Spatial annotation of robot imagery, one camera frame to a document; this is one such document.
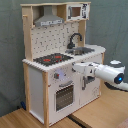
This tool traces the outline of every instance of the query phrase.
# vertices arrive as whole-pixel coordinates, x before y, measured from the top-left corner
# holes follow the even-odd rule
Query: kitchen hood
[[[64,23],[63,18],[53,15],[52,5],[45,5],[43,6],[43,9],[44,9],[43,10],[44,15],[34,22],[35,27]]]

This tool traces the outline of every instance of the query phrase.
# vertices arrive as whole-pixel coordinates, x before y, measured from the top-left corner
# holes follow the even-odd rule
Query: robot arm
[[[128,91],[128,84],[123,83],[125,67],[119,61],[111,61],[110,66],[95,62],[76,63],[73,69],[87,77],[97,77],[105,81],[109,89]]]

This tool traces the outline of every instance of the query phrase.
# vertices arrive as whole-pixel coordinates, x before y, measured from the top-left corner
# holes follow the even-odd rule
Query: pegboard backsplash
[[[70,37],[78,33],[79,22],[35,27],[31,30],[33,59],[60,50],[66,50]],[[73,38],[73,43],[78,46],[78,36]]]

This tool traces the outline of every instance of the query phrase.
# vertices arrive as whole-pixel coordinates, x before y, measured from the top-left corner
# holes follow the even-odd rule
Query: oven door
[[[76,75],[49,87],[49,122],[56,123],[79,108],[80,76]]]

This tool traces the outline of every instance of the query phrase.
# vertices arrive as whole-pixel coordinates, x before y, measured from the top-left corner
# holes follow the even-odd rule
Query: wooden table
[[[44,128],[44,126],[23,109],[14,111],[0,118],[0,128]],[[50,128],[81,128],[69,118],[52,125]]]
[[[71,115],[87,128],[116,128],[128,118],[128,92],[109,90],[102,84],[102,95]]]

